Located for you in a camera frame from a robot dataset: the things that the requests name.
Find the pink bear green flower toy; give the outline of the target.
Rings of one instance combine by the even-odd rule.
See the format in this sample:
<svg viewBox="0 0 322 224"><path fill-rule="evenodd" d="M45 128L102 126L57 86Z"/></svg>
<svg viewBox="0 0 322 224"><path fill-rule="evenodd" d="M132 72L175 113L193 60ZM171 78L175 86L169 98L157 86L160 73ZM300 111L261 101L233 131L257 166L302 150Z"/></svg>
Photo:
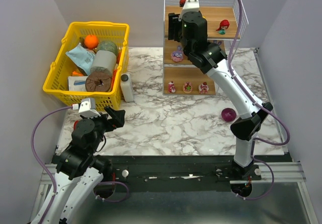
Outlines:
<svg viewBox="0 0 322 224"><path fill-rule="evenodd" d="M185 82L184 85L183 85L183 92L185 94L189 94L192 92L192 84L191 82Z"/></svg>

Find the purple owl pink cup toy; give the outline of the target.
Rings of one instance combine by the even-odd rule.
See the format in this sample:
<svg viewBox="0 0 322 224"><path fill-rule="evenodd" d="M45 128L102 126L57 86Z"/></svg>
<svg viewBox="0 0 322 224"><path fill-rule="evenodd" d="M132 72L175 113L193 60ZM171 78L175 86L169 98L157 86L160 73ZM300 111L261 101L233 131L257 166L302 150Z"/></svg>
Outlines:
<svg viewBox="0 0 322 224"><path fill-rule="evenodd" d="M182 62L184 59L184 52L181 46L177 46L177 49L171 53L171 60L173 62Z"/></svg>

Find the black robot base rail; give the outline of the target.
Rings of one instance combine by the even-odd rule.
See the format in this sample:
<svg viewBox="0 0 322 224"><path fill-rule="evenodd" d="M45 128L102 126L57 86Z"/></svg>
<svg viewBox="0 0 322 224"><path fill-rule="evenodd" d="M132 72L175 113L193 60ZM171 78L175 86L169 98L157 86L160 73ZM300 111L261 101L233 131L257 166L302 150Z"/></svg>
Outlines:
<svg viewBox="0 0 322 224"><path fill-rule="evenodd" d="M263 180L255 169L261 162L286 163L289 156L259 156L246 174L240 174L232 156L100 156L107 162L103 181L125 183L130 192L228 192L233 181Z"/></svg>

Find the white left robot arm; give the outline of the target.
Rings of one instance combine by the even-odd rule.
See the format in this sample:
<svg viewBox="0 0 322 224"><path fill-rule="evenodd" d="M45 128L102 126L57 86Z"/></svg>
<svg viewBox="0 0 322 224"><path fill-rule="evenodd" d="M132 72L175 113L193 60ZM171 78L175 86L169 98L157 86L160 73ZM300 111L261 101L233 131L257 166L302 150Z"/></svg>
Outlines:
<svg viewBox="0 0 322 224"><path fill-rule="evenodd" d="M32 223L67 223L96 185L104 185L104 177L112 178L108 185L117 185L112 162L96 155L104 134L121 128L125 123L125 110L105 107L100 114L94 107L84 103L74 104L81 120L74 125L72 140L59 155L56 172L52 174L37 154L37 162L52 181L50 193Z"/></svg>

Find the pink strawberry cake toy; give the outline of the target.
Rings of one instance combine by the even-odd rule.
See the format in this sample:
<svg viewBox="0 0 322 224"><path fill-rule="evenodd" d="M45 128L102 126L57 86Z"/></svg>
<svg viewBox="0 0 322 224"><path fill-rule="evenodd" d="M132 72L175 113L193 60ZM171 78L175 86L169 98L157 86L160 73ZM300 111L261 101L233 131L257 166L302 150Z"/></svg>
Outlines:
<svg viewBox="0 0 322 224"><path fill-rule="evenodd" d="M209 91L209 86L206 82L203 82L198 86L199 94L207 94Z"/></svg>

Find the red hair mermaid toy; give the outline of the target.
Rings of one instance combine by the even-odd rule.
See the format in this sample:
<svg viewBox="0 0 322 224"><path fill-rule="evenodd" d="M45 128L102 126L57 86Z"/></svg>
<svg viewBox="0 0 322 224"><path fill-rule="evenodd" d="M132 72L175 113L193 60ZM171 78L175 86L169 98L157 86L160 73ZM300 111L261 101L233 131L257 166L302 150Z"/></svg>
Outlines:
<svg viewBox="0 0 322 224"><path fill-rule="evenodd" d="M216 29L216 31L220 34L220 35L224 35L226 33L226 30L229 28L230 26L230 22L229 20L225 19L222 20L219 24L219 27Z"/></svg>

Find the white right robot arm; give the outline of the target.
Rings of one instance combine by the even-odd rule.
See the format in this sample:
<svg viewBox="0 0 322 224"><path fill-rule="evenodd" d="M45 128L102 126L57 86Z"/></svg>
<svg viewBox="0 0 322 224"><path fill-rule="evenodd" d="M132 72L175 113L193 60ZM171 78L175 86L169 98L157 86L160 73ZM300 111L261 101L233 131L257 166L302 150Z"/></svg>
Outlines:
<svg viewBox="0 0 322 224"><path fill-rule="evenodd" d="M208 40L207 21L201 12L170 13L168 23L168 39L181 44L188 60L222 88L239 114L230 127L236 137L232 172L239 178L244 177L254 163L254 138L273 106L252 93L228 64L225 51Z"/></svg>

